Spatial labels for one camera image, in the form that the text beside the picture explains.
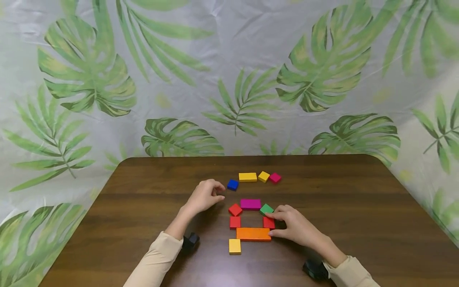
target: yellow rectangular block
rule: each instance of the yellow rectangular block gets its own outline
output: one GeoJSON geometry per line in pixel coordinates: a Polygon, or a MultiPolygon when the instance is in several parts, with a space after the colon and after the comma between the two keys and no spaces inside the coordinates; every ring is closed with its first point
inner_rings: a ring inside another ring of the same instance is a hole
{"type": "Polygon", "coordinates": [[[230,254],[240,254],[241,253],[241,240],[240,239],[230,239],[229,240],[229,253],[230,254]]]}
{"type": "Polygon", "coordinates": [[[269,176],[270,176],[269,173],[262,171],[262,172],[258,175],[258,179],[261,180],[262,182],[266,182],[266,181],[268,181],[269,176]]]}
{"type": "Polygon", "coordinates": [[[239,173],[239,182],[256,182],[256,181],[257,181],[256,172],[239,173]]]}

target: beige sleeve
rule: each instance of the beige sleeve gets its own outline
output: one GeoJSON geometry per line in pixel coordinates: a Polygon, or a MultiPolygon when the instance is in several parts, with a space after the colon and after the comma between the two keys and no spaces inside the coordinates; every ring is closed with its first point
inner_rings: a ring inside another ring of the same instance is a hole
{"type": "Polygon", "coordinates": [[[333,268],[324,262],[329,278],[336,287],[380,287],[357,258],[348,256],[346,261],[333,268]]]}
{"type": "Polygon", "coordinates": [[[124,287],[159,287],[182,248],[182,240],[161,233],[134,269],[124,287]]]}

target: pink block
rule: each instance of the pink block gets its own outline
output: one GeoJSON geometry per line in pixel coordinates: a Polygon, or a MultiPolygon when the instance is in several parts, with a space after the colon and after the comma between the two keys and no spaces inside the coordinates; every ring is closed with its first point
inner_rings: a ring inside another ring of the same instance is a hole
{"type": "Polygon", "coordinates": [[[273,173],[269,176],[269,180],[272,181],[274,184],[277,184],[281,179],[282,177],[277,173],[273,173]]]}
{"type": "Polygon", "coordinates": [[[242,210],[260,210],[261,200],[259,199],[241,199],[242,210]]]}

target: left hand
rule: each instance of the left hand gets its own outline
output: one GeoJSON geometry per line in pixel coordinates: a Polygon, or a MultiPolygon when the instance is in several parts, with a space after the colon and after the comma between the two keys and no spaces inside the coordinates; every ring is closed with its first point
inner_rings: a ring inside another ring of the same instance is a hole
{"type": "Polygon", "coordinates": [[[224,190],[224,185],[216,180],[203,180],[196,186],[184,207],[190,212],[198,214],[224,200],[223,195],[217,195],[217,192],[224,190]]]}

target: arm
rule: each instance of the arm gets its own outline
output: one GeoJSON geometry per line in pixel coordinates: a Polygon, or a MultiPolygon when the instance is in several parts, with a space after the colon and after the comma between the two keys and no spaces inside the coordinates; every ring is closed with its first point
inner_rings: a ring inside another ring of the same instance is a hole
{"type": "Polygon", "coordinates": [[[280,205],[266,216],[282,220],[287,225],[286,229],[270,231],[271,236],[290,239],[319,253],[329,278],[337,287],[380,287],[356,258],[345,255],[328,236],[290,205],[280,205]]]}
{"type": "Polygon", "coordinates": [[[224,190],[218,181],[201,181],[175,219],[151,244],[124,287],[159,287],[182,248],[188,224],[196,214],[224,200],[224,196],[217,195],[217,191],[224,190]]]}

